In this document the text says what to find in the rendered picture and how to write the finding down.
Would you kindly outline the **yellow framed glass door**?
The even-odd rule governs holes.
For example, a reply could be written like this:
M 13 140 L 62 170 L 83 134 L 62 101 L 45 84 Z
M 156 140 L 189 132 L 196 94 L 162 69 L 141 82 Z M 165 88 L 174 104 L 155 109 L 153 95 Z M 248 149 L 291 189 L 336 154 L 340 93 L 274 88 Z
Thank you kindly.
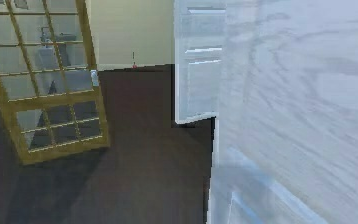
M 86 0 L 0 0 L 0 113 L 22 164 L 108 146 L 90 70 Z

